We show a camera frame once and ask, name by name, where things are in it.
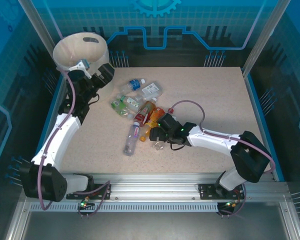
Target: gear logo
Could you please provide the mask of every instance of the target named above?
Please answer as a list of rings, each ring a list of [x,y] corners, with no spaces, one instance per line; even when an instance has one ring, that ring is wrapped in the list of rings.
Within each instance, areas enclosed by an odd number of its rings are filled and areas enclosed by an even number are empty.
[[[10,25],[19,16],[19,5],[17,0],[0,0],[0,16]]]
[[[147,17],[152,15],[156,18],[158,15],[163,17],[164,14],[170,14],[170,11],[175,10],[181,0],[131,0],[131,3],[135,10],[140,11],[140,14],[145,14]]]

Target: orange bottle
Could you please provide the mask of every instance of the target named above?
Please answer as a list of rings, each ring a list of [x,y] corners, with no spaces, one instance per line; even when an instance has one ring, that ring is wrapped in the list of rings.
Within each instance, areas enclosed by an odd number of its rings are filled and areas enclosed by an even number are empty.
[[[147,137],[149,137],[150,130],[158,126],[158,119],[165,114],[165,111],[157,107],[153,110],[149,121],[141,128],[140,141],[145,142]]]

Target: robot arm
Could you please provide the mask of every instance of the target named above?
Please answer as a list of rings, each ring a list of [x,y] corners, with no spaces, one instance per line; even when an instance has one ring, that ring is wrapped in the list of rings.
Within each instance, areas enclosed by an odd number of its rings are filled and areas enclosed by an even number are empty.
[[[97,91],[107,85],[114,76],[115,69],[108,63],[103,64],[95,74],[86,74],[89,65],[82,59],[74,69],[68,73],[75,89],[75,107],[70,117],[60,127],[61,122],[68,115],[72,104],[72,91],[69,90],[69,98],[65,98],[59,108],[59,115],[41,150],[29,164],[22,164],[19,169],[20,179],[27,197],[38,198],[38,172],[44,149],[56,129],[56,135],[52,138],[48,152],[43,162],[41,173],[41,192],[44,200],[59,202],[66,194],[82,192],[94,186],[93,178],[80,174],[61,174],[59,172],[66,149],[81,127],[90,107],[89,101],[97,96]]]
[[[194,123],[187,122],[183,126],[166,113],[158,121],[160,127],[150,131],[151,141],[163,141],[193,147],[208,148],[232,157],[235,167],[225,171],[215,183],[215,189],[220,196],[232,191],[244,182],[257,183],[264,173],[269,160],[258,151],[233,139],[244,140],[262,151],[269,152],[257,137],[245,131],[243,134],[226,134],[205,129]]]

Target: table surface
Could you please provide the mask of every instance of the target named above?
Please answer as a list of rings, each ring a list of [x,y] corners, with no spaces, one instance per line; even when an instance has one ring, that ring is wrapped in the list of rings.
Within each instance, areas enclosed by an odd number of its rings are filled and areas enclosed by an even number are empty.
[[[111,98],[118,94],[119,86],[134,78],[162,86],[158,107],[168,110],[180,100],[193,100],[205,110],[204,128],[230,134],[248,130],[261,140],[239,67],[117,68]],[[62,173],[220,173],[234,166],[230,157],[216,151],[188,146],[172,151],[167,143],[156,150],[149,140],[138,141],[134,155],[125,156],[123,148],[133,121],[117,115],[110,100],[90,106],[66,150]],[[198,124],[202,118],[200,109],[191,103],[177,105],[174,114],[181,124]]]

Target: clear plastic bottle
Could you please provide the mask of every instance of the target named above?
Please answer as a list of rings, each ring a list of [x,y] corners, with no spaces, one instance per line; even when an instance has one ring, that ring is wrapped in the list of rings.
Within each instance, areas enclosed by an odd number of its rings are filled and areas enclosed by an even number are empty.
[[[123,95],[127,95],[133,91],[136,91],[138,90],[142,84],[145,84],[146,83],[146,80],[144,80],[143,78],[141,78],[140,80],[139,79],[133,79],[131,81],[129,81],[127,84],[123,85],[121,88],[120,88],[120,92],[123,94]]]
[[[160,97],[162,93],[163,93],[163,89],[156,81],[150,83],[149,85],[141,88],[138,91],[138,94],[142,96],[146,101],[149,101],[152,98]]]
[[[153,110],[149,121],[141,128],[141,142],[146,141],[147,137],[149,137],[150,130],[158,126],[158,119],[161,118],[161,116],[163,116],[164,114],[165,111],[160,107],[157,107],[155,110]]]
[[[130,113],[127,106],[118,99],[114,99],[110,102],[113,110],[121,117],[127,117],[129,120],[134,118],[134,115]]]
[[[134,117],[134,121],[140,123],[143,127],[150,119],[153,110],[156,108],[157,99],[153,97],[150,101],[145,102],[145,104],[140,108],[140,111]]]
[[[137,113],[139,111],[139,108],[144,103],[142,99],[135,99],[135,98],[130,97],[130,96],[122,95],[121,93],[119,93],[116,96],[116,99],[120,100],[122,103],[124,103],[126,105],[126,107],[129,110],[131,110],[135,113]]]
[[[136,121],[130,127],[128,137],[126,138],[125,146],[123,149],[124,155],[132,156],[135,153],[139,136],[140,136],[140,124]]]

